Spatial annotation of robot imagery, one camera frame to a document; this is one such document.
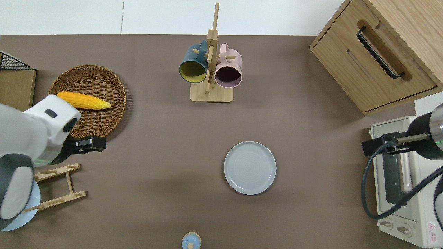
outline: drawer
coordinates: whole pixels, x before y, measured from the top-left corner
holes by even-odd
[[[440,91],[387,25],[362,0],[352,0],[311,47],[366,115]],[[363,27],[363,39],[359,40],[357,33]],[[388,70],[401,76],[388,75],[365,47],[365,41]]]

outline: oven knob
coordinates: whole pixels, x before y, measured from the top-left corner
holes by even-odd
[[[398,226],[397,230],[400,231],[400,233],[404,234],[406,237],[412,236],[412,229],[408,224],[403,224],[403,226]]]
[[[382,221],[379,221],[378,224],[392,230],[392,221],[390,218],[383,219]]]

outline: black handle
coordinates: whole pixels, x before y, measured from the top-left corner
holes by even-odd
[[[382,57],[375,51],[375,49],[369,44],[369,42],[363,37],[361,32],[365,30],[366,26],[363,26],[358,32],[357,32],[357,38],[358,40],[365,46],[366,50],[374,57],[374,59],[378,62],[378,64],[385,70],[385,72],[393,79],[396,79],[402,75],[404,75],[404,72],[400,74],[394,73],[394,71],[391,70],[391,68],[386,64],[386,62],[383,60]]]

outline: pink mug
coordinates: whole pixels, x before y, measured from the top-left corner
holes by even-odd
[[[228,55],[234,55],[235,59],[226,59]],[[234,88],[241,83],[241,55],[229,49],[226,43],[220,46],[220,59],[217,60],[214,79],[224,88]]]

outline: mug handle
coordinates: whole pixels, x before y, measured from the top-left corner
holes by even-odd
[[[226,53],[229,51],[228,44],[224,43],[220,45],[220,62],[222,64],[227,64],[228,60],[226,59]]]
[[[207,49],[208,49],[207,41],[206,40],[202,40],[202,43],[200,44],[200,48],[198,50],[198,55],[197,55],[197,58],[196,58],[197,61],[203,61]]]

